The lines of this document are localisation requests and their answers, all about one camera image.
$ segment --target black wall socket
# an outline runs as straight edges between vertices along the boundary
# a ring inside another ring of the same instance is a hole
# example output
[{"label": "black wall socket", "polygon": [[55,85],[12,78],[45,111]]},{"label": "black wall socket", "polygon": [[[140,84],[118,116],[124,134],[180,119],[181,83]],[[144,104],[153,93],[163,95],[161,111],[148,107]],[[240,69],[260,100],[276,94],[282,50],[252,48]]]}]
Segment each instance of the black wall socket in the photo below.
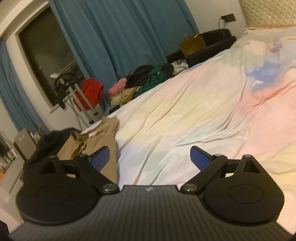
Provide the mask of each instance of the black wall socket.
[{"label": "black wall socket", "polygon": [[226,23],[230,23],[230,22],[234,22],[236,21],[234,14],[228,14],[228,15],[224,15],[221,17],[221,19],[223,19]]}]

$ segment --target bed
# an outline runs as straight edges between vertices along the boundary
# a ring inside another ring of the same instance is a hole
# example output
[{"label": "bed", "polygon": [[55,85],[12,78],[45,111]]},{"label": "bed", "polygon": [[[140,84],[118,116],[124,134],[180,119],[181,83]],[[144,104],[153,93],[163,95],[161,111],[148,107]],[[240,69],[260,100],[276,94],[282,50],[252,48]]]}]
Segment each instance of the bed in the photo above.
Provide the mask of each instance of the bed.
[{"label": "bed", "polygon": [[295,97],[296,27],[246,30],[231,49],[110,115],[120,120],[119,187],[182,186],[199,172],[194,145],[228,158],[249,153],[284,193],[277,222],[296,232]]}]

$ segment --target blue curtain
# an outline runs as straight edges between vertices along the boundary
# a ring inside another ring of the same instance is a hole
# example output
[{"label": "blue curtain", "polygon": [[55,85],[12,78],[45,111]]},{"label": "blue curtain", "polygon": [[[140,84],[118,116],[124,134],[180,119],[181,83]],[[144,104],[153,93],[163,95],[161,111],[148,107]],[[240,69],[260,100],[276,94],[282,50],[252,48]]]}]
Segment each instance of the blue curtain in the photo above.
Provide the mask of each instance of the blue curtain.
[{"label": "blue curtain", "polygon": [[198,34],[184,0],[49,0],[85,77],[104,84],[164,64],[184,34]]},{"label": "blue curtain", "polygon": [[0,97],[18,131],[26,128],[32,133],[37,132],[43,121],[17,77],[4,39],[0,39]]}]

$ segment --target quilted headboard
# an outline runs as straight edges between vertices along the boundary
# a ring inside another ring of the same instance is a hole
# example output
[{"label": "quilted headboard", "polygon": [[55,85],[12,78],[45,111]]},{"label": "quilted headboard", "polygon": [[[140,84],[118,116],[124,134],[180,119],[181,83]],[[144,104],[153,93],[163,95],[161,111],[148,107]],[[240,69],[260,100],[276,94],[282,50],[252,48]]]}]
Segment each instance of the quilted headboard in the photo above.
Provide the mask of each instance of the quilted headboard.
[{"label": "quilted headboard", "polygon": [[239,0],[248,27],[296,26],[296,0]]}]

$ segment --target ribbed black surface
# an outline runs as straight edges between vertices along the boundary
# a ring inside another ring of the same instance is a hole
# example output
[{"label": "ribbed black surface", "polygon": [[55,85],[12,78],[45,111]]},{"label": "ribbed black surface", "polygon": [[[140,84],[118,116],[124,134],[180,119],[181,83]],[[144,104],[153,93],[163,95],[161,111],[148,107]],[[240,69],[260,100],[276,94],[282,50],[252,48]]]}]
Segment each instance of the ribbed black surface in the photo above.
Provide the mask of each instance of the ribbed black surface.
[{"label": "ribbed black surface", "polygon": [[84,218],[62,226],[25,223],[11,234],[15,241],[287,241],[276,223],[240,227],[210,215],[198,197],[175,186],[126,186],[104,196]]}]

